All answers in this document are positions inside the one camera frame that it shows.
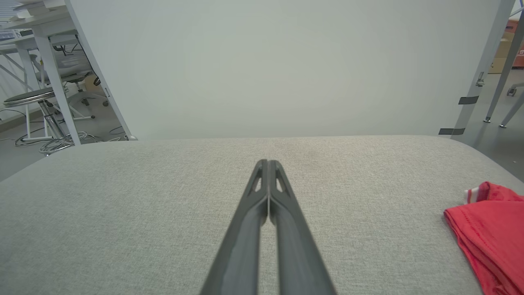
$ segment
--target floor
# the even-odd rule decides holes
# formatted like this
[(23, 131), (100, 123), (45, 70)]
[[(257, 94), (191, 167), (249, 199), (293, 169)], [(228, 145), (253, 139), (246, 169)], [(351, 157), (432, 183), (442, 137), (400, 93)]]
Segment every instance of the floor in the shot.
[[(122, 140), (124, 140), (123, 133), (119, 135), (109, 134), (111, 129), (120, 126), (120, 123), (118, 122), (118, 119), (111, 106), (104, 107), (102, 106), (101, 100), (92, 99), (90, 100), (90, 105), (88, 107), (81, 103), (74, 105), (74, 107), (83, 114), (87, 115), (90, 113), (95, 116), (95, 119), (75, 121), (78, 131), (86, 131), (87, 133), (96, 136), (97, 140), (99, 141), (108, 141), (119, 136), (122, 136)], [(62, 123), (60, 125), (67, 132), (66, 124)], [(31, 124), (31, 130), (36, 130), (42, 127), (42, 123)], [(123, 129), (118, 128), (113, 131), (113, 133), (119, 132), (123, 132)], [(10, 138), (9, 140), (0, 141), (0, 181), (8, 178), (9, 176), (44, 157), (44, 155), (38, 152), (40, 147), (44, 144), (43, 142), (37, 143), (35, 145), (15, 147), (14, 140), (24, 134), (26, 134), (25, 124), (0, 133), (0, 140)], [(43, 130), (33, 132), (31, 133), (31, 136), (43, 136)]]
[[(511, 71), (503, 95), (492, 115), (492, 123), (482, 121), (486, 117), (499, 78), (500, 75), (493, 74), (488, 75), (486, 78), (486, 84), (483, 87), (482, 94), (478, 99), (466, 131), (458, 140), (479, 150), (524, 181), (524, 107), (508, 123), (508, 128), (503, 129), (498, 126), (509, 112), (509, 109), (515, 104), (519, 95), (524, 91), (524, 87), (522, 87), (517, 89), (514, 97), (506, 96), (507, 89), (513, 83), (524, 81), (524, 70)], [(91, 114), (96, 116), (95, 119), (76, 121), (79, 131), (86, 131), (97, 136), (97, 139), (100, 141), (107, 141), (124, 135), (109, 134), (111, 129), (120, 126), (111, 106), (104, 107), (102, 106), (102, 101), (91, 100), (91, 104), (88, 107), (80, 103), (75, 105), (75, 107), (81, 112), (90, 111)], [(31, 127), (32, 130), (36, 130), (42, 127), (42, 124), (35, 123)], [(62, 127), (67, 130), (65, 124), (62, 124)], [(122, 128), (119, 128), (113, 131), (113, 133), (122, 131)], [(0, 133), (0, 140), (4, 138), (12, 139), (0, 141), (0, 181), (44, 157), (38, 153), (42, 143), (14, 147), (14, 139), (24, 134), (26, 134), (25, 125)], [(43, 130), (34, 132), (31, 135), (43, 136)]]
[(506, 96), (512, 84), (524, 82), (524, 70), (511, 71), (492, 115), (492, 122), (485, 123), (483, 120), (486, 118), (499, 78), (500, 75), (490, 74), (485, 79), (486, 84), (459, 141), (482, 152), (524, 181), (524, 107), (509, 121), (507, 128), (498, 126), (524, 91), (524, 87), (517, 88), (514, 97)]

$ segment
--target metal stand leg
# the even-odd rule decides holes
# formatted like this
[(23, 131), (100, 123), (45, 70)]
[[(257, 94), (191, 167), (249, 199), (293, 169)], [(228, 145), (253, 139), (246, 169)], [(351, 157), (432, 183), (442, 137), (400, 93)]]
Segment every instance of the metal stand leg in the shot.
[(511, 43), (511, 46), (509, 47), (508, 58), (506, 59), (506, 63), (504, 64), (504, 68), (502, 69), (502, 73), (500, 74), (500, 80), (498, 81), (497, 88), (495, 89), (495, 94), (493, 95), (492, 103), (489, 106), (488, 113), (486, 114), (486, 119), (484, 119), (484, 122), (486, 123), (491, 122), (491, 116), (493, 115), (493, 111), (495, 110), (495, 107), (497, 106), (498, 99), (500, 98), (500, 95), (502, 94), (502, 90), (504, 89), (504, 86), (506, 85), (506, 81), (508, 80), (509, 72), (511, 71), (511, 67), (513, 66), (515, 57), (517, 57), (517, 52), (520, 49), (520, 43), (522, 41), (522, 38), (524, 37), (524, 25), (523, 25), (524, 24), (524, 13), (520, 14), (519, 24), (520, 26), (517, 26), (517, 30), (515, 31), (515, 37), (513, 38), (513, 42)]
[(522, 107), (524, 104), (524, 92), (520, 95), (519, 100), (515, 103), (515, 105), (509, 110), (509, 113), (506, 115), (504, 120), (502, 120), (502, 123), (499, 125), (502, 128), (506, 128), (506, 124), (508, 124), (509, 120), (513, 118), (515, 113)]
[[(35, 75), (35, 69), (33, 68), (31, 58), (29, 56), (29, 52), (27, 49), (25, 49), (20, 43), (16, 44), (16, 49), (18, 50), (18, 55), (20, 56), (20, 60), (22, 61), (22, 65), (24, 66), (24, 73), (27, 77), (27, 83), (33, 90), (40, 89), (40, 84), (38, 83), (38, 80)], [(43, 137), (31, 137), (31, 123), (29, 121), (29, 105), (26, 105), (26, 127), (27, 127), (27, 138), (22, 138), (21, 140), (24, 142), (27, 141), (35, 141), (35, 140), (48, 140), (53, 139), (53, 137), (49, 136), (47, 132), (47, 124), (44, 120), (43, 127), (44, 127), (44, 136)]]
[(47, 124), (49, 125), (49, 129), (51, 129), (51, 132), (53, 133), (56, 139), (63, 140), (66, 137), (66, 135), (64, 134), (60, 126), (58, 126), (58, 123), (54, 119), (53, 115), (49, 112), (46, 102), (41, 100), (38, 102), (38, 105), (40, 106), (40, 109), (42, 110), (44, 114), (43, 116), (44, 124), (45, 122), (47, 122)]

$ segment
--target gray fabric surface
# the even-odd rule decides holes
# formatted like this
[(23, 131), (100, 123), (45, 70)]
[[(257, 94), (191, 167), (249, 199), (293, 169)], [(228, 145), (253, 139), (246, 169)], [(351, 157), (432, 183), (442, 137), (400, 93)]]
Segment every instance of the gray fabric surface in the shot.
[[(110, 142), (0, 183), (0, 294), (197, 294), (255, 163), (279, 160), (339, 294), (481, 294), (443, 219), (463, 191), (524, 184), (430, 136)], [(260, 294), (277, 294), (275, 228)]]

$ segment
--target white wall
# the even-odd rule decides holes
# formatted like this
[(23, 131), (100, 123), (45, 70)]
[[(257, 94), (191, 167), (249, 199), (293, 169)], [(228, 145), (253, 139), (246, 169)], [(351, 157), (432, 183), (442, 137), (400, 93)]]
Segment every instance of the white wall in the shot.
[(140, 140), (436, 135), (455, 126), (499, 4), (71, 0)]

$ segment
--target cardboard box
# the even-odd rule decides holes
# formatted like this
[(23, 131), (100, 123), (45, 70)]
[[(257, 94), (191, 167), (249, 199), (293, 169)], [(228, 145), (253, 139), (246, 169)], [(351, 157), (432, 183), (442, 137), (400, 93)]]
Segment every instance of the cardboard box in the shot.
[(506, 63), (506, 58), (495, 58), (491, 66), (489, 66), (488, 73), (502, 73), (502, 68)]
[(103, 94), (104, 90), (102, 90), (102, 85), (95, 86), (95, 84), (93, 84), (95, 79), (96, 79), (95, 75), (87, 76), (85, 78), (85, 80), (84, 80), (84, 82), (85, 82), (85, 89), (87, 91), (90, 91), (90, 92), (99, 92), (101, 95), (105, 96)]
[(505, 31), (508, 31), (508, 32), (514, 34), (515, 31), (517, 30), (518, 24), (519, 24), (519, 20), (518, 19), (510, 19), (510, 20), (508, 20), (508, 24), (506, 25)]
[(510, 32), (504, 32), (500, 44), (498, 45), (497, 53), (495, 53), (495, 58), (506, 58), (508, 57), (509, 47), (513, 41), (515, 34)]
[(513, 63), (514, 67), (524, 67), (524, 45), (522, 45), (517, 52), (517, 57)]

